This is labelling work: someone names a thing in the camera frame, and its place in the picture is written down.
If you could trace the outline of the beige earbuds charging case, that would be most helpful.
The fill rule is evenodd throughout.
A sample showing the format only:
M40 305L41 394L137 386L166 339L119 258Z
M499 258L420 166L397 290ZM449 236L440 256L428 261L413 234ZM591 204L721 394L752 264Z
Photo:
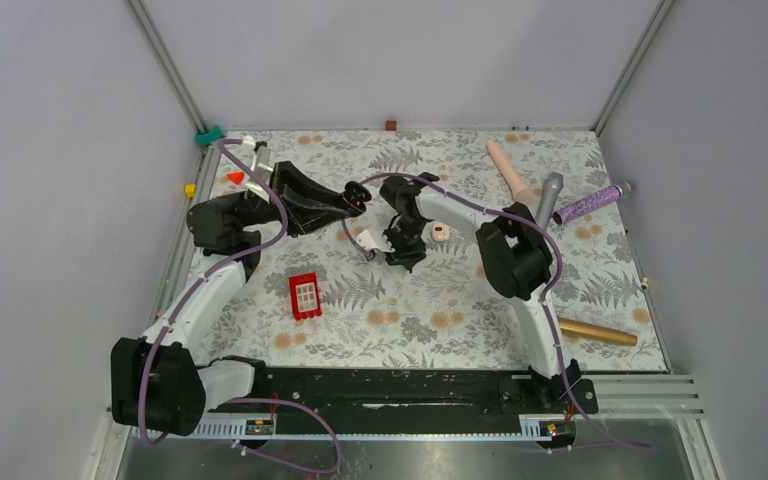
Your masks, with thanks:
M431 238L434 242L443 243L451 238L451 229L441 222L433 222L431 225Z

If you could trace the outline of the black earbuds charging case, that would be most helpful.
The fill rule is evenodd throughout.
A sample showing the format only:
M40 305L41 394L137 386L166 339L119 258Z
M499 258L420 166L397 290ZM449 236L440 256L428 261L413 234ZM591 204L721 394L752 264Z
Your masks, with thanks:
M356 181L349 181L345 184L342 196L352 209L361 213L366 211L366 203L372 200L371 192Z

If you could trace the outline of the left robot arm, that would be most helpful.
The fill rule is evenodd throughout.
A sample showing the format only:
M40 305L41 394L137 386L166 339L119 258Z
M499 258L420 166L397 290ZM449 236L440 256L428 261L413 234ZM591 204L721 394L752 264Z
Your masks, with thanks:
M372 198L350 181L340 192L305 176L288 161L242 166L243 189L194 205L187 227L204 254L194 280L140 337L111 350L111 412L121 425L191 434L203 414L235 400L256 411L269 401L261 360L195 363L192 351L224 306L253 276L263 249L357 217Z

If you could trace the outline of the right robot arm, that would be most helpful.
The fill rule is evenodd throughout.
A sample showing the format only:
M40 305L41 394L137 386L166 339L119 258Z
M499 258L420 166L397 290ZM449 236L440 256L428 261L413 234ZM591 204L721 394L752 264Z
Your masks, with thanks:
M549 412L567 405L580 369L563 346L551 300L551 288L562 271L560 252L529 209L520 203L481 206L445 189L429 173L386 174L380 195L395 212L381 248L391 266L412 270L425 259L423 233L433 221L475 241L486 280L509 301L525 332L535 402Z

